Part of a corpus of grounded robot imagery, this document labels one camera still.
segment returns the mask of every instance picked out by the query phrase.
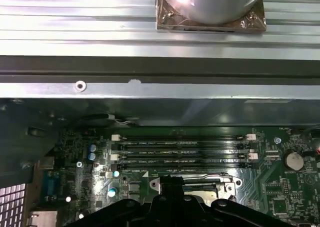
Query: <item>black ram slot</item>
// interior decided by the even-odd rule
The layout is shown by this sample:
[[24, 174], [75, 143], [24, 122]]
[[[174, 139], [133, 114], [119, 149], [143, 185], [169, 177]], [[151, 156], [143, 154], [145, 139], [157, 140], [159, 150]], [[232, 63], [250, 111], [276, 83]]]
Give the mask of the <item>black ram slot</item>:
[[165, 160], [220, 160], [220, 159], [246, 159], [247, 155], [244, 153], [237, 154], [207, 154], [207, 153], [194, 153], [194, 154], [128, 154], [122, 155], [121, 161], [165, 161]]
[[111, 164], [111, 171], [124, 170], [208, 170], [208, 169], [224, 169], [224, 168], [254, 168], [255, 163], [127, 163], [127, 164]]
[[119, 165], [225, 165], [225, 164], [239, 164], [240, 162], [215, 162], [213, 159], [166, 159], [166, 160], [118, 160], [116, 162]]
[[246, 139], [245, 135], [213, 135], [213, 136], [123, 136], [126, 142], [170, 142], [170, 141], [242, 141]]
[[194, 144], [165, 144], [165, 143], [156, 143], [156, 144], [123, 144], [114, 143], [111, 146], [113, 151], [176, 151], [176, 150], [186, 150], [186, 151], [202, 151], [202, 150], [243, 150], [249, 149], [248, 144], [214, 144], [212, 142], [196, 142]]

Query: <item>wire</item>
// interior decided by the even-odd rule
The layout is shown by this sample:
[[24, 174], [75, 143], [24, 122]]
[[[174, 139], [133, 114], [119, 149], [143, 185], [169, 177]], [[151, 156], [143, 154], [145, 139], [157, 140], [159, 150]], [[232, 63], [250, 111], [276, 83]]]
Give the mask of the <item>wire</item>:
[[302, 139], [302, 141], [311, 148], [315, 148], [315, 146], [312, 145], [312, 141], [309, 138], [309, 134], [311, 131], [316, 130], [318, 128], [320, 128], [320, 124], [316, 124], [312, 127], [306, 128], [300, 135], [300, 138]]
[[133, 122], [130, 121], [130, 120], [121, 122], [121, 121], [119, 121], [118, 119], [115, 119], [114, 121], [115, 121], [117, 124], [121, 125], [121, 126], [126, 126], [126, 125], [128, 125], [128, 124], [133, 124]]
[[126, 126], [129, 124], [135, 124], [130, 120], [122, 120], [118, 118], [110, 118], [110, 115], [107, 113], [98, 113], [98, 114], [89, 114], [82, 116], [80, 118], [72, 120], [68, 125], [67, 128], [75, 127], [77, 124], [83, 121], [94, 121], [94, 120], [108, 120], [108, 121], [115, 121], [117, 124], [121, 126]]

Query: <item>chip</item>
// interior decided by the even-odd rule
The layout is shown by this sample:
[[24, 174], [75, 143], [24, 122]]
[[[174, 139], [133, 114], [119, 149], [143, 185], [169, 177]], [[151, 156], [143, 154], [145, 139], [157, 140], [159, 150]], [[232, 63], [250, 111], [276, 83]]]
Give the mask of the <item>chip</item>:
[[81, 182], [81, 186], [84, 187], [84, 188], [89, 187], [89, 181], [88, 180], [83, 180]]
[[140, 190], [140, 185], [138, 183], [130, 183], [129, 191], [138, 192]]
[[266, 184], [265, 191], [267, 194], [282, 194], [282, 186], [280, 184]]
[[287, 214], [287, 202], [285, 199], [274, 199], [273, 209], [275, 215], [285, 215]]
[[95, 202], [95, 207], [96, 208], [102, 208], [102, 201], [101, 200], [98, 200]]

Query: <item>green circuit board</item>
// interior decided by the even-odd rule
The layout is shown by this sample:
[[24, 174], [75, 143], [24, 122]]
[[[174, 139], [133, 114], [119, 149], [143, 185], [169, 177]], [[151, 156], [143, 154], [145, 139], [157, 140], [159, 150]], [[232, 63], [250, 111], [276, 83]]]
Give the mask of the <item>green circuit board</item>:
[[[254, 210], [289, 222], [290, 220], [305, 220], [310, 223], [319, 222], [319, 192], [320, 182], [317, 168], [317, 156], [312, 154], [314, 149], [307, 146], [300, 138], [298, 130], [287, 127], [132, 127], [117, 129], [88, 129], [74, 132], [66, 130], [54, 149], [55, 166], [45, 173], [42, 199], [45, 202], [63, 201], [71, 196], [72, 200], [65, 211], [64, 224], [79, 218], [79, 213], [86, 210], [95, 212], [121, 199], [134, 199], [143, 203], [157, 195], [150, 188], [150, 181], [172, 174], [220, 174], [227, 173], [243, 181], [241, 188], [236, 191], [238, 203]], [[155, 156], [170, 156], [177, 154], [176, 149], [157, 151], [154, 143], [153, 150], [137, 150], [135, 157], [147, 155], [147, 159], [127, 161], [128, 168], [114, 169], [117, 160], [114, 156], [127, 150], [115, 150], [111, 136], [139, 138], [208, 138], [212, 136], [245, 136], [254, 134], [255, 140], [244, 141], [248, 148], [224, 149], [217, 148], [215, 153], [219, 158], [207, 159], [205, 168], [197, 168], [194, 160], [179, 161], [179, 168], [171, 167], [177, 160], [165, 160], [168, 168], [157, 168]], [[238, 142], [226, 140], [225, 143]], [[96, 150], [94, 159], [88, 159], [90, 147]], [[248, 152], [257, 153], [258, 158], [232, 158], [246, 155]], [[292, 170], [284, 163], [288, 152], [302, 156], [303, 167]], [[181, 152], [197, 156], [197, 151]]]

